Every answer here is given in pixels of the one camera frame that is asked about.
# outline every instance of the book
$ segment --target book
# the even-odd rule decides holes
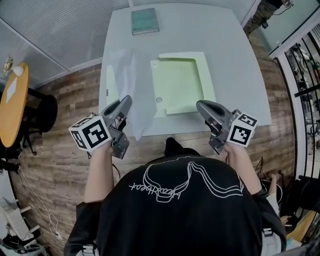
[[[131,29],[134,36],[150,32],[159,32],[156,9],[150,8],[132,11]]]

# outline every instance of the wooden floor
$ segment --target wooden floor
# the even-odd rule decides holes
[[[294,171],[295,144],[291,107],[280,69],[271,60],[257,38],[250,39],[257,57],[270,104],[272,125],[259,126],[248,152],[253,165],[261,157],[266,173],[282,170],[286,176]],[[76,220],[76,205],[83,200],[88,175],[89,160],[84,151],[78,150],[68,127],[90,112],[97,113],[101,65],[84,69],[43,86],[40,91],[53,94],[58,100],[58,117],[53,129],[33,139],[37,156],[27,148],[21,157],[21,166],[31,187],[53,213],[59,224],[58,231],[67,240]],[[197,150],[208,157],[214,156],[208,145],[209,132],[176,134],[184,147]],[[139,142],[130,138],[130,147],[123,160],[114,160],[122,175],[153,159],[163,156],[165,136],[147,136]],[[40,241],[50,247],[52,254],[62,255],[63,245],[50,232],[48,214],[42,203],[28,187],[24,176],[13,173],[15,192],[27,212],[27,221],[41,226]]]

